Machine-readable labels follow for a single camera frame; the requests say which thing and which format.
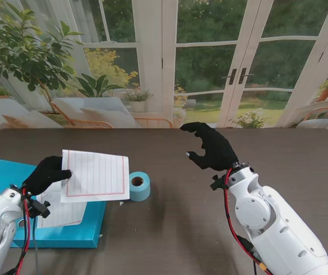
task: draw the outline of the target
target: red cable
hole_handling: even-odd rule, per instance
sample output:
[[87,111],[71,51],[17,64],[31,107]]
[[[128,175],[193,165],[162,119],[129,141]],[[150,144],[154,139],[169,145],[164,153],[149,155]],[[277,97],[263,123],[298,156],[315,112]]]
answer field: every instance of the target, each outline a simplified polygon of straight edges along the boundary
[[[25,189],[22,190],[22,194],[24,196],[26,196],[26,190]],[[26,253],[27,250],[29,249],[29,245],[30,245],[30,217],[29,217],[29,208],[27,206],[27,200],[24,199],[23,203],[24,203],[24,207],[25,207],[26,222],[27,222],[27,241],[26,241],[25,250],[24,250],[24,253]],[[16,275],[19,275],[19,273],[20,273],[23,260],[24,260],[24,258],[21,259],[19,267],[16,271]]]
[[[245,247],[242,245],[242,243],[239,241],[239,238],[238,236],[236,235],[235,233],[235,230],[234,228],[232,227],[232,223],[231,223],[231,219],[230,219],[230,214],[228,212],[228,198],[227,198],[227,183],[228,183],[228,178],[230,177],[230,173],[232,171],[232,168],[230,168],[228,171],[227,171],[227,175],[226,175],[226,178],[225,178],[225,189],[224,189],[224,196],[225,196],[225,209],[226,209],[226,216],[228,217],[227,218],[227,221],[228,221],[228,225],[230,227],[230,230],[231,230],[231,233],[232,235],[234,236],[235,240],[238,242],[238,244],[240,245],[240,247],[245,251],[246,254],[248,254],[249,257],[252,258],[253,261],[255,261],[258,265],[260,264],[260,262],[252,255],[248,252],[248,250],[245,249]],[[270,273],[268,270],[265,270],[264,272],[266,272],[268,275],[272,275],[272,273]]]

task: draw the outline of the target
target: door handle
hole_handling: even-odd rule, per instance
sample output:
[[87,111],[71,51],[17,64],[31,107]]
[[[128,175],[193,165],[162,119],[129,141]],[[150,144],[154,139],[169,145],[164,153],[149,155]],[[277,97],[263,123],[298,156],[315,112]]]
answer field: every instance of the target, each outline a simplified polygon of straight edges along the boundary
[[246,77],[246,76],[253,76],[254,75],[253,73],[251,73],[251,74],[245,74],[245,72],[246,72],[246,68],[243,68],[242,69],[242,74],[240,75],[239,84],[243,84],[244,77]]
[[233,69],[230,76],[223,76],[221,78],[230,78],[228,84],[232,85],[234,83],[235,75],[236,75],[236,69]]

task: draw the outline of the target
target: white door frame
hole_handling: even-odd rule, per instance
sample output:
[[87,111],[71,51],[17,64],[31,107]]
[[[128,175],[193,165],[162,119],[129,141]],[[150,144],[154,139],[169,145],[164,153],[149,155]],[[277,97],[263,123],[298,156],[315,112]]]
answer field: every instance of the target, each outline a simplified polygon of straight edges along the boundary
[[[238,40],[235,41],[216,41],[216,42],[190,42],[177,43],[177,14],[179,0],[164,0],[163,1],[163,111],[165,118],[173,118],[173,100],[175,96],[194,96],[204,95],[209,93],[223,93],[222,106],[220,109],[219,125],[226,118],[226,110],[231,101],[234,91],[235,80],[239,74],[239,67],[243,61],[243,56],[250,39],[251,31],[254,25],[256,14],[259,9],[261,0],[248,0],[244,11],[242,25],[239,32]],[[234,56],[231,61],[229,71],[224,72],[224,76],[229,76],[233,71],[235,72],[234,82],[229,84],[230,78],[224,80],[226,82],[225,88],[217,91],[204,91],[195,93],[183,93],[174,95],[175,87],[175,61],[176,48],[188,47],[205,47],[205,46],[223,46],[236,45]]]
[[250,67],[252,65],[256,50],[260,42],[265,41],[280,41],[280,40],[315,40],[315,45],[310,52],[310,55],[305,63],[303,70],[299,76],[297,83],[295,84],[294,89],[284,89],[284,88],[245,88],[247,77],[244,78],[243,84],[238,84],[239,79],[237,79],[236,87],[234,90],[234,95],[232,97],[231,105],[228,109],[227,118],[224,124],[221,127],[233,127],[231,119],[236,117],[236,112],[239,108],[239,104],[242,98],[243,91],[282,91],[282,92],[292,92],[291,97],[282,113],[282,116],[276,123],[276,127],[280,127],[284,124],[284,117],[286,117],[290,112],[294,110],[295,97],[300,94],[302,87],[305,88],[310,75],[315,69],[315,66],[320,59],[322,53],[325,51],[325,48],[328,44],[328,15],[324,21],[322,29],[318,36],[279,36],[279,37],[267,37],[262,38],[264,27],[267,23],[268,16],[272,8],[273,0],[262,0],[260,8],[258,11],[258,16],[256,18],[254,28],[251,34],[251,38],[248,43],[248,47],[244,56],[244,60],[239,68],[242,70],[246,68],[246,74],[249,73]]
[[318,88],[321,84],[328,78],[328,44],[324,52],[320,56],[311,76],[309,77],[305,85],[300,85],[297,93],[294,92],[293,96],[289,100],[287,109],[284,110],[283,120],[279,120],[278,127],[285,127],[290,123],[294,122],[297,118],[297,109],[302,108],[308,104],[313,99],[313,95],[318,92]]

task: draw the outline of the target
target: sheet of paper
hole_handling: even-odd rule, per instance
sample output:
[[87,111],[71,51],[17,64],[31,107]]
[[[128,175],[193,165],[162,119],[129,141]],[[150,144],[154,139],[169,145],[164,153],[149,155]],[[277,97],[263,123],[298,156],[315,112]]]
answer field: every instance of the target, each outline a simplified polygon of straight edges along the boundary
[[37,200],[40,202],[48,201],[50,203],[48,207],[50,211],[49,216],[45,219],[38,216],[38,228],[79,225],[84,217],[86,202],[61,203],[60,190],[57,192],[48,192],[47,190],[37,196]]
[[63,150],[62,169],[70,169],[72,177],[62,181],[61,202],[129,199],[126,156]]

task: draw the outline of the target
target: black glove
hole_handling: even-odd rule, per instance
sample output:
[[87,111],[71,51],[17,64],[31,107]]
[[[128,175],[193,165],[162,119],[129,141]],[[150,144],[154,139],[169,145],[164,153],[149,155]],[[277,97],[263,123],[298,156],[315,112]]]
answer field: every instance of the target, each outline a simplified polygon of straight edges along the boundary
[[187,123],[180,129],[190,133],[196,132],[195,136],[202,139],[202,149],[206,151],[204,156],[188,152],[189,159],[193,160],[201,169],[209,167],[216,171],[228,170],[233,163],[239,161],[228,140],[206,123]]
[[41,161],[34,172],[23,182],[22,188],[33,196],[43,193],[53,182],[69,179],[72,176],[70,170],[62,169],[61,156],[49,156]]

